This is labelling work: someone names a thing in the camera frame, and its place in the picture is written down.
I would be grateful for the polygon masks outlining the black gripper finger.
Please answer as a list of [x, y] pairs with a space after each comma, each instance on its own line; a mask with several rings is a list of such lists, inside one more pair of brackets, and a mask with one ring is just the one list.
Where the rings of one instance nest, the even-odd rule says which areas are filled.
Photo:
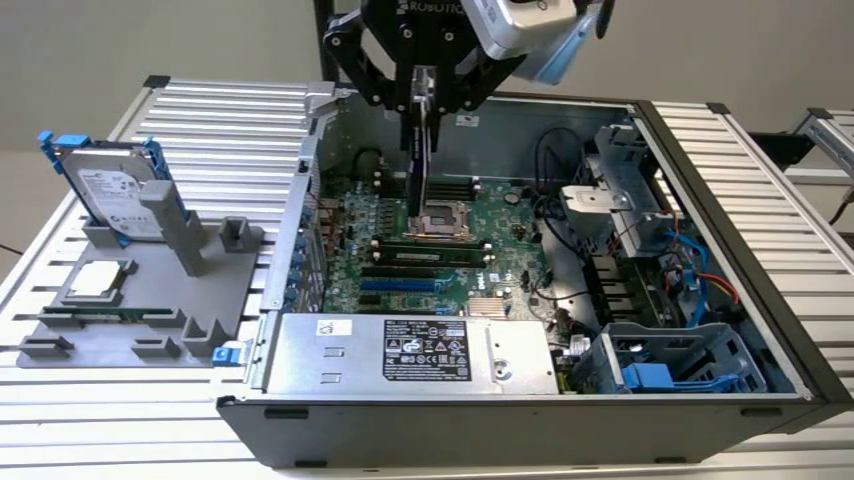
[[395, 75], [388, 78], [363, 47], [363, 35], [370, 30], [360, 12], [339, 15], [328, 22], [323, 45], [340, 70], [372, 106], [391, 111], [408, 111], [414, 73], [415, 31], [407, 23], [391, 20], [372, 32], [387, 56], [395, 63]]
[[480, 47], [463, 51], [462, 47], [443, 46], [436, 61], [436, 114], [475, 110], [524, 60], [526, 55], [496, 60]]

